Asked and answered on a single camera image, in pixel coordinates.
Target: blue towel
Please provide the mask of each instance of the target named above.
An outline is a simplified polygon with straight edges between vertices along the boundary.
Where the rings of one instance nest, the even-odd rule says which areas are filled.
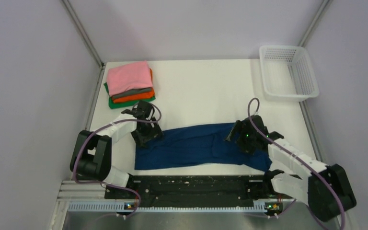
[[[235,143],[224,141],[234,123],[209,124],[163,131],[163,139],[147,142],[148,148],[136,147],[136,170],[194,166],[204,163],[245,164],[268,171],[271,160],[266,152],[249,155]]]

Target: stack of folded towels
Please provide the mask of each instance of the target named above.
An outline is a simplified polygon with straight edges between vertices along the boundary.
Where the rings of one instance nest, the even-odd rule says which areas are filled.
[[[133,106],[140,100],[151,102],[155,97],[153,72],[146,61],[109,69],[105,88],[109,107],[117,109]]]

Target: metal frame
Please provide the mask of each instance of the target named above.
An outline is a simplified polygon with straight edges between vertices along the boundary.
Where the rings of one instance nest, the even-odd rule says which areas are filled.
[[[95,47],[93,46],[90,38],[88,37],[84,27],[82,26],[82,23],[80,22],[79,18],[77,17],[76,12],[74,11],[71,3],[69,0],[60,0],[66,11],[68,12],[69,16],[72,19],[72,22],[74,23],[77,32],[82,37],[88,51],[92,55],[92,57],[95,59],[95,62],[98,64],[98,66],[101,67],[101,72],[98,76],[97,85],[95,88],[94,96],[92,99],[91,107],[89,110],[88,119],[85,125],[86,129],[89,129],[91,127],[92,117],[94,113],[94,109],[96,106],[96,101],[98,99],[99,89],[101,87],[102,79],[104,77],[104,63],[101,61],[101,58],[99,57]],[[304,34],[303,38],[299,42],[299,46],[305,47],[309,39],[311,38],[312,34],[314,33],[316,27],[318,26],[319,21],[324,16],[326,10],[329,8],[330,4],[333,0],[323,0],[322,4],[320,5],[316,15],[312,19],[311,24],[309,25],[306,33]],[[304,121],[308,130],[308,134],[313,146],[313,150],[315,153],[315,156],[318,160],[326,162],[326,159],[323,155],[323,151],[320,145],[320,142],[318,141],[318,136],[316,134],[315,125],[312,119],[312,116],[309,111],[308,104],[306,102],[299,103],[301,107],[301,111],[304,117]],[[55,210],[53,212],[52,220],[50,222],[49,229],[51,230],[61,230],[63,228],[64,222],[66,220],[66,214],[68,207],[71,203],[71,201],[103,201],[104,200],[104,192],[105,188],[100,186],[99,184],[76,184],[73,181],[63,181],[60,191],[57,196],[57,203],[55,206]],[[264,202],[275,202],[275,199],[261,199],[259,201]],[[285,199],[285,202],[291,202],[292,199]],[[347,217],[347,224],[350,223],[350,226],[357,226],[357,224],[354,224],[354,221],[349,218],[349,214],[346,213]]]
[[[88,37],[88,34],[85,31],[84,26],[82,26],[82,23],[80,19],[78,18],[77,13],[75,12],[71,3],[69,2],[69,0],[60,0],[60,1],[63,4],[67,13],[69,14],[73,24],[75,25],[75,28],[77,29],[78,34],[81,36],[82,40],[84,41],[84,44],[87,47],[89,53],[95,59],[95,62],[98,64],[98,66],[103,67],[104,63],[101,61],[101,58],[99,57],[98,52],[96,51],[94,45],[92,44],[90,37]]]

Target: purple cable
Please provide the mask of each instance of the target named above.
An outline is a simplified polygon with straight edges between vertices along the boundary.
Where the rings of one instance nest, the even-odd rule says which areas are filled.
[[[138,120],[138,119],[124,119],[124,120],[119,120],[119,121],[116,121],[116,122],[114,122],[113,124],[114,125],[116,125],[116,124],[119,124],[119,123],[121,123],[121,122],[126,122],[126,121],[136,121],[136,122],[142,122],[142,123],[157,123],[158,121],[160,121],[160,119],[161,119],[161,111],[160,111],[160,109],[157,107],[157,106],[155,106],[154,104],[152,104],[152,103],[150,103],[154,108],[156,108],[157,109],[157,111],[159,112],[159,118],[157,119],[157,120],[155,120],[155,121],[145,121],[145,120]],[[73,168],[73,170],[72,170],[72,179],[76,182],[76,183],[78,183],[78,184],[105,184],[105,183],[103,183],[103,182],[100,182],[100,181],[83,181],[83,182],[81,182],[81,181],[79,181],[78,179],[77,179],[77,165],[78,165],[78,162],[80,161],[80,158],[81,158],[81,155],[82,155],[82,153],[84,152],[84,149],[85,149],[85,147],[87,146],[87,144],[88,144],[88,142],[90,141],[90,139],[93,137],[93,136],[95,136],[95,134],[97,134],[98,132],[100,132],[100,131],[102,131],[102,130],[104,130],[104,129],[106,129],[106,128],[108,128],[108,127],[110,127],[110,126],[112,126],[112,123],[109,123],[109,124],[107,124],[107,125],[105,125],[105,126],[103,126],[103,127],[101,127],[101,128],[99,128],[99,129],[97,129],[96,131],[94,131],[94,132],[92,132],[88,137],[87,137],[87,139],[84,141],[84,143],[82,144],[82,146],[81,146],[81,149],[80,149],[80,151],[78,152],[78,155],[77,155],[77,158],[76,158],[76,160],[75,160],[75,163],[74,163],[74,168]],[[136,210],[138,209],[138,207],[139,207],[139,205],[140,205],[140,202],[141,202],[141,197],[140,197],[140,195],[139,195],[139,193],[137,193],[135,190],[133,190],[133,189],[130,189],[130,188],[125,188],[125,187],[120,187],[120,186],[116,186],[116,185],[113,185],[113,184],[106,184],[107,186],[109,186],[109,187],[113,187],[113,188],[117,188],[117,189],[122,189],[122,190],[126,190],[126,191],[129,191],[129,192],[132,192],[132,193],[134,193],[137,197],[138,197],[138,199],[139,199],[139,201],[138,201],[138,205],[136,205],[135,206],[135,209],[133,210],[133,212],[131,212],[129,215],[127,215],[126,216],[126,218],[129,218],[129,217],[131,217],[133,214],[135,214],[135,212],[136,212]],[[102,218],[102,217],[105,217],[106,215],[103,215],[103,216],[100,216],[99,218],[97,218],[97,219],[95,219],[95,220],[98,220],[98,219],[100,219],[100,218]]]
[[[305,161],[301,160],[300,157],[294,155],[292,152],[290,152],[289,150],[287,150],[286,148],[284,148],[283,146],[275,143],[272,139],[268,138],[262,131],[260,131],[257,126],[253,123],[252,118],[250,116],[250,105],[252,104],[252,102],[256,100],[257,101],[257,108],[256,108],[256,112],[259,110],[260,107],[260,101],[258,98],[254,97],[249,101],[248,104],[248,118],[250,123],[252,124],[252,126],[254,127],[254,129],[256,129],[256,131],[262,135],[265,139],[267,139],[268,141],[270,141],[271,143],[273,143],[274,145],[276,145],[277,147],[279,147],[281,150],[283,150],[284,152],[288,153],[289,155],[291,155],[293,158],[297,159],[302,165],[304,165],[305,167],[307,167],[316,177],[318,177],[318,179],[320,179],[320,181],[325,185],[325,187],[331,192],[332,196],[335,198],[336,203],[338,204],[338,208],[341,212],[341,227],[340,229],[343,230],[345,228],[345,211],[344,211],[344,207],[342,206],[342,202],[339,199],[338,195],[335,193],[335,191],[332,189],[332,187],[328,184],[328,182],[325,180],[325,178],[323,178],[319,173],[317,173],[309,164],[307,164]],[[327,229],[318,219],[317,217],[313,214],[313,212],[311,211],[310,207],[307,206],[307,208],[310,210],[310,213],[312,215],[312,217],[314,217],[315,221],[323,228],[323,229]]]

